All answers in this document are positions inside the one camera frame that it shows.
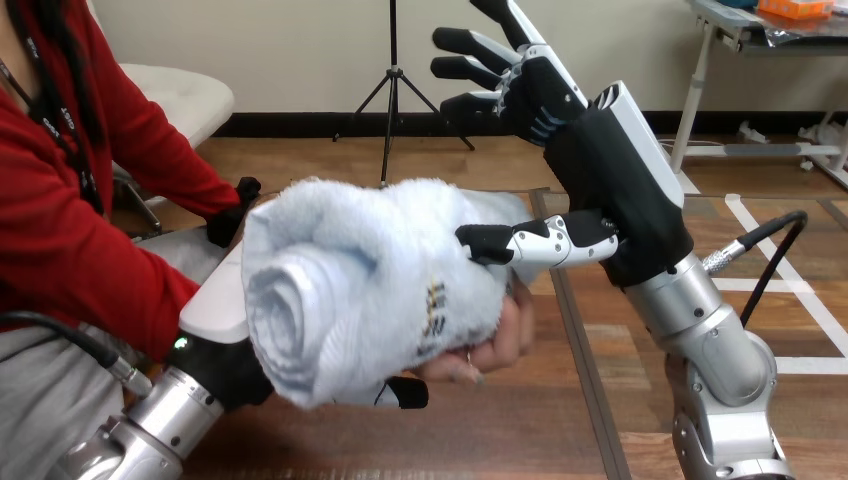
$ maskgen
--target black lanyard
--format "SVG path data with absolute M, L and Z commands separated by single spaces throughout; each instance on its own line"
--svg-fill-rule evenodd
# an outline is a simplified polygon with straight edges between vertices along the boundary
M 35 65 L 35 68 L 38 70 L 39 75 L 41 76 L 42 86 L 44 89 L 44 94 L 47 95 L 49 100 L 49 104 L 51 107 L 59 105 L 58 113 L 59 117 L 64 119 L 65 125 L 68 127 L 68 131 L 74 139 L 74 142 L 77 144 L 77 152 L 74 153 L 73 149 L 71 149 L 68 142 L 62 137 L 62 134 L 59 132 L 59 129 L 53 125 L 53 122 L 47 117 L 47 112 L 43 112 L 42 118 L 40 120 L 41 124 L 56 142 L 56 144 L 61 148 L 65 155 L 68 158 L 68 162 L 71 166 L 76 170 L 77 176 L 79 177 L 80 182 L 80 193 L 84 200 L 91 204 L 94 207 L 94 210 L 97 211 L 98 214 L 102 215 L 104 213 L 103 209 L 103 201 L 100 199 L 100 195 L 97 192 L 97 184 L 94 181 L 94 176 L 91 173 L 91 167 L 89 165 L 88 159 L 85 155 L 85 149 L 82 141 L 79 137 L 79 131 L 76 128 L 76 123 L 74 122 L 73 117 L 71 117 L 71 112 L 67 107 L 63 106 L 61 101 L 61 96 L 56 88 L 56 85 L 50 79 L 50 75 L 47 72 L 47 67 L 44 65 L 44 62 L 41 59 L 41 55 L 38 52 L 38 47 L 35 45 L 35 41 L 33 41 L 32 37 L 27 34 L 26 28 L 23 22 L 23 18 L 20 15 L 20 12 L 17 11 L 16 1 L 12 0 L 8 2 L 9 13 L 12 17 L 12 21 L 15 23 L 16 29 L 21 33 L 21 37 L 24 38 L 24 43 L 27 46 L 27 50 L 29 51 L 30 58 Z M 0 73 L 6 77 L 6 80 L 12 85 L 12 88 L 21 96 L 21 98 L 26 102 L 27 106 L 32 111 L 35 108 L 35 102 L 26 94 L 21 85 L 15 80 L 15 77 L 12 76 L 12 72 L 6 67 L 6 64 L 3 63 L 3 60 L 0 59 Z

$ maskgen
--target white cushion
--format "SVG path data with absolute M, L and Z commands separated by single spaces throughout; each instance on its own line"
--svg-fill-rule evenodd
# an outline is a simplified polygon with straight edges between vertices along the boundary
M 165 111 L 192 147 L 197 147 L 230 118 L 232 90 L 214 78 L 176 68 L 122 63 L 127 76 L 148 100 Z

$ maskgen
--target silver cable connector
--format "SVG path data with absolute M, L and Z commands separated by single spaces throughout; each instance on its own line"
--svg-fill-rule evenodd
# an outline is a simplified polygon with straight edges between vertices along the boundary
M 109 367 L 109 373 L 117 378 L 127 390 L 138 395 L 140 398 L 150 395 L 150 391 L 153 390 L 153 382 L 143 373 L 139 372 L 137 368 L 130 365 L 130 362 L 124 360 L 123 357 L 118 357 L 115 364 Z
M 739 243 L 738 240 L 734 240 L 730 245 L 709 254 L 709 256 L 707 256 L 701 264 L 704 266 L 704 270 L 706 270 L 707 273 L 715 275 L 727 268 L 727 266 L 730 265 L 730 262 L 744 254 L 745 246 Z

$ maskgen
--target human hand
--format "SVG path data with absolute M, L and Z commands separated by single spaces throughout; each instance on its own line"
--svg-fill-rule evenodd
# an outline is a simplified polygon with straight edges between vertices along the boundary
M 495 336 L 470 350 L 450 351 L 412 370 L 424 381 L 483 383 L 483 375 L 515 365 L 530 352 L 535 327 L 533 295 L 513 276 L 512 296 L 504 296 Z

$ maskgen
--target towel logo text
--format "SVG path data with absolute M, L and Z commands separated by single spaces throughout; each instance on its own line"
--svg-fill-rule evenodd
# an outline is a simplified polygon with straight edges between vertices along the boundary
M 447 296 L 445 295 L 444 283 L 433 283 L 427 288 L 427 326 L 424 328 L 422 336 L 427 339 L 434 339 L 442 334 L 445 329 L 445 303 Z M 418 348 L 419 356 L 429 355 L 436 345 L 421 346 Z

